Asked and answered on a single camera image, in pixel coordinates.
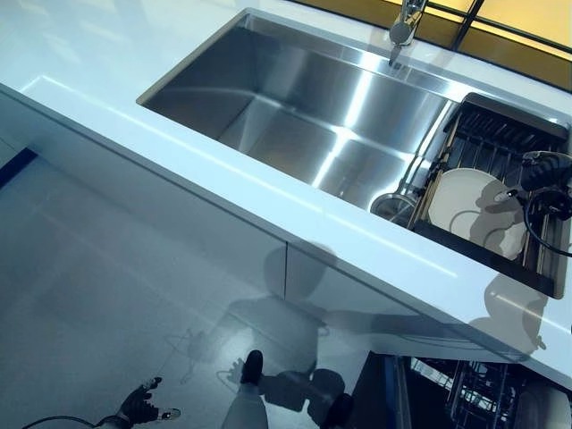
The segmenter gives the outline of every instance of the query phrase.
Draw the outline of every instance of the cable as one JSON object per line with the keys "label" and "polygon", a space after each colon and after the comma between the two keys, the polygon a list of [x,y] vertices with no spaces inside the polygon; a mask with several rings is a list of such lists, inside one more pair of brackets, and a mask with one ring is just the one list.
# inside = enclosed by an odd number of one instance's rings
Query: cable
{"label": "cable", "polygon": [[44,417],[36,420],[34,423],[30,423],[29,425],[25,425],[22,429],[29,429],[32,426],[39,425],[40,423],[49,422],[50,420],[71,420],[73,422],[81,423],[87,427],[94,428],[96,427],[93,423],[84,420],[83,418],[74,417],[74,416],[51,416],[51,417]]}
{"label": "cable", "polygon": [[534,197],[530,198],[530,200],[528,200],[528,202],[526,203],[526,207],[525,207],[525,227],[528,229],[528,232],[530,232],[530,235],[533,236],[533,238],[538,241],[540,244],[542,244],[543,246],[545,246],[546,248],[550,249],[551,251],[553,251],[554,253],[558,253],[559,255],[562,255],[564,257],[572,257],[572,253],[567,252],[566,250],[562,250],[561,248],[555,248],[554,246],[552,246],[552,244],[544,241],[543,239],[541,239],[538,234],[533,230],[531,224],[530,224],[530,219],[529,219],[529,213],[530,213],[530,209],[533,206],[533,204],[538,201],[539,197],[542,195],[542,193],[540,194],[536,194]]}

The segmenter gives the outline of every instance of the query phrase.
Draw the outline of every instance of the black shoe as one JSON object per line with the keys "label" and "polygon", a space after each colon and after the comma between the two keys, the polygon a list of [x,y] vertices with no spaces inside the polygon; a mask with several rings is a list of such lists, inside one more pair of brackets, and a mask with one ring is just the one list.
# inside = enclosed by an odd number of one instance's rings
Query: black shoe
{"label": "black shoe", "polygon": [[242,376],[240,384],[252,383],[258,385],[260,376],[262,375],[262,364],[264,359],[260,350],[252,350],[248,353],[247,361],[242,367]]}
{"label": "black shoe", "polygon": [[342,393],[333,402],[328,416],[320,426],[320,429],[330,429],[335,426],[344,426],[351,415],[351,410],[354,408],[354,399],[348,393]]}

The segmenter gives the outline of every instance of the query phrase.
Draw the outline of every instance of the faucet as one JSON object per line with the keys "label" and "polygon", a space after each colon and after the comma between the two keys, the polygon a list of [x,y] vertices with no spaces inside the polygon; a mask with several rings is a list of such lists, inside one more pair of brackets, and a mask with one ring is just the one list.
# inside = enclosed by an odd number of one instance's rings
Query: faucet
{"label": "faucet", "polygon": [[390,40],[394,45],[390,65],[400,54],[401,48],[413,40],[426,4],[427,0],[402,0],[400,15],[390,28]]}

